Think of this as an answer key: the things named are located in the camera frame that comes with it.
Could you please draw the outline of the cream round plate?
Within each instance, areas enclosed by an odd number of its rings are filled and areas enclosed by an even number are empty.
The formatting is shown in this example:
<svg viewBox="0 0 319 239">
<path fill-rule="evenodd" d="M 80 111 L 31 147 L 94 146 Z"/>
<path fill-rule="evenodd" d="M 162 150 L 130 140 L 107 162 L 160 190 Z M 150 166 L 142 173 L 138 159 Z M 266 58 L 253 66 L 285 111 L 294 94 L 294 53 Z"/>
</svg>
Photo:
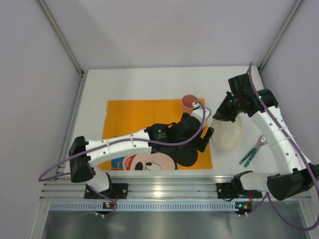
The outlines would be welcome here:
<svg viewBox="0 0 319 239">
<path fill-rule="evenodd" d="M 211 127 L 214 129 L 212 141 L 217 150 L 233 151 L 242 136 L 242 120 L 238 115 L 235 122 L 213 119 Z"/>
</svg>

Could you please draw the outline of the pink plastic cup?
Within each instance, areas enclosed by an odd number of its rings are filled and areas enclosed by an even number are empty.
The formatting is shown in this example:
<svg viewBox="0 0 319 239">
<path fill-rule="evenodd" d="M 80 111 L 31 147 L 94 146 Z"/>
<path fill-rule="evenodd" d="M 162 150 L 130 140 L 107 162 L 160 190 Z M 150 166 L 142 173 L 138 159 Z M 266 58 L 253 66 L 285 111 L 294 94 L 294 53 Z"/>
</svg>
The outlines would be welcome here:
<svg viewBox="0 0 319 239">
<path fill-rule="evenodd" d="M 185 95 L 181 99 L 182 111 L 187 114 L 193 112 L 193 103 L 197 102 L 198 98 L 194 95 Z"/>
</svg>

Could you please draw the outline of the silver fork teal handle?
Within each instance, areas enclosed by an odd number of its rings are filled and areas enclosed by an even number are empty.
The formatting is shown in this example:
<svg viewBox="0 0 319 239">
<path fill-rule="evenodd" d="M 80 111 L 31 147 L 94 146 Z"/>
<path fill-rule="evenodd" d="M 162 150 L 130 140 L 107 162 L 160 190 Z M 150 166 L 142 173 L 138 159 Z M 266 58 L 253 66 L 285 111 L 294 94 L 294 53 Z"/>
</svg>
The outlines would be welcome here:
<svg viewBox="0 0 319 239">
<path fill-rule="evenodd" d="M 245 162 L 244 167 L 248 167 L 248 165 L 251 163 L 251 161 L 253 160 L 253 158 L 257 154 L 260 147 L 265 145 L 266 143 L 267 143 L 266 138 L 264 136 L 262 136 L 259 139 L 259 141 L 256 143 L 256 145 L 254 146 L 254 148 L 251 150 L 250 156 L 248 157 L 247 161 Z"/>
</svg>

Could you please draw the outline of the orange Mickey Mouse placemat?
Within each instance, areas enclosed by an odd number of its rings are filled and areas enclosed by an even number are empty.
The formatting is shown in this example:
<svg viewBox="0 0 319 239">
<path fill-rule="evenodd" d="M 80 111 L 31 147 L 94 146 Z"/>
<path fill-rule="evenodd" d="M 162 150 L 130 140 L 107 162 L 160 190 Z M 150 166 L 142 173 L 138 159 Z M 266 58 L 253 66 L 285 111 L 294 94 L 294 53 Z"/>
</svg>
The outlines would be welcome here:
<svg viewBox="0 0 319 239">
<path fill-rule="evenodd" d="M 154 123 L 169 124 L 181 119 L 184 109 L 181 99 L 171 100 L 120 100 L 108 101 L 106 116 L 103 125 L 102 139 L 109 139 L 139 131 Z M 125 159 L 145 159 L 151 155 L 120 157 L 101 163 L 102 170 L 124 170 L 122 162 Z M 198 153 L 197 161 L 191 166 L 177 163 L 177 170 L 212 169 L 212 160 L 209 145 L 206 150 Z"/>
</svg>

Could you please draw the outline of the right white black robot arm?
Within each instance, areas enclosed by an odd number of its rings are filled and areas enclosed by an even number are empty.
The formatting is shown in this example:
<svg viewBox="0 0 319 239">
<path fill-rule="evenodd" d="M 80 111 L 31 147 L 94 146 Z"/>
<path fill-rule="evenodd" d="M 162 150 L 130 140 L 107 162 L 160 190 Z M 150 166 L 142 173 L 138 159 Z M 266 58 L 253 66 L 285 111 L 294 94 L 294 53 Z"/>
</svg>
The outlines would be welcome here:
<svg viewBox="0 0 319 239">
<path fill-rule="evenodd" d="M 238 114 L 245 113 L 259 128 L 274 156 L 276 174 L 245 171 L 233 177 L 237 191 L 264 191 L 279 201 L 308 191 L 314 186 L 309 171 L 319 177 L 319 166 L 296 150 L 295 140 L 289 132 L 279 104 L 268 89 L 254 92 L 248 74 L 228 80 L 230 91 L 213 116 L 216 120 L 235 122 Z"/>
</svg>

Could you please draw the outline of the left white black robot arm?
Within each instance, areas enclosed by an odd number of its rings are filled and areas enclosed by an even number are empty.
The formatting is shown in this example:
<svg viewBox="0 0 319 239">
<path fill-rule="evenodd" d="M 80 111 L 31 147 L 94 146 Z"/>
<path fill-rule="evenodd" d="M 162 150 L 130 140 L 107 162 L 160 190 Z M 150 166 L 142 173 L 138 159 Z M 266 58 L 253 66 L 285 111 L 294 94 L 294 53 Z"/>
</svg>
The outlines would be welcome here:
<svg viewBox="0 0 319 239">
<path fill-rule="evenodd" d="M 104 140 L 86 140 L 79 136 L 69 150 L 73 183 L 86 183 L 98 192 L 111 188 L 111 178 L 98 166 L 114 159 L 122 160 L 124 170 L 161 171 L 191 167 L 204 152 L 214 130 L 209 127 L 201 137 L 208 110 L 183 113 L 178 123 L 156 123 L 135 133 Z"/>
</svg>

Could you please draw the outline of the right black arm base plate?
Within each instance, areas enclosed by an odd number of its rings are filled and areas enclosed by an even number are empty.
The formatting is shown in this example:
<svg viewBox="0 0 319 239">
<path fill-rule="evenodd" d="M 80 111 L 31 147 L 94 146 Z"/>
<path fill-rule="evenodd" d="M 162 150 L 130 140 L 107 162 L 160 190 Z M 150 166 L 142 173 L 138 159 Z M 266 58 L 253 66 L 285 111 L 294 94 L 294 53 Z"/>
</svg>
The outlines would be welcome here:
<svg viewBox="0 0 319 239">
<path fill-rule="evenodd" d="M 251 196 L 253 199 L 261 199 L 263 197 L 260 191 L 236 189 L 232 183 L 217 183 L 216 189 L 218 199 L 249 199 Z"/>
</svg>

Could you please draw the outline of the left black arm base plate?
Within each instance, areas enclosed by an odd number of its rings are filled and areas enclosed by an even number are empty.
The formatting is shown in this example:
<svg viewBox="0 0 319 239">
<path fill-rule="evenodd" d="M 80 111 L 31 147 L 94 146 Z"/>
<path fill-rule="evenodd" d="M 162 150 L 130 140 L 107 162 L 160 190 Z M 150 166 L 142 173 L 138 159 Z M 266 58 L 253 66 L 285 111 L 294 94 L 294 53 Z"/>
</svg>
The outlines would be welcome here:
<svg viewBox="0 0 319 239">
<path fill-rule="evenodd" d="M 106 196 L 110 199 L 126 199 L 128 195 L 127 183 L 113 183 L 110 189 L 106 191 L 95 193 L 89 186 L 86 186 L 84 198 L 85 199 L 104 199 L 103 196 Z"/>
</svg>

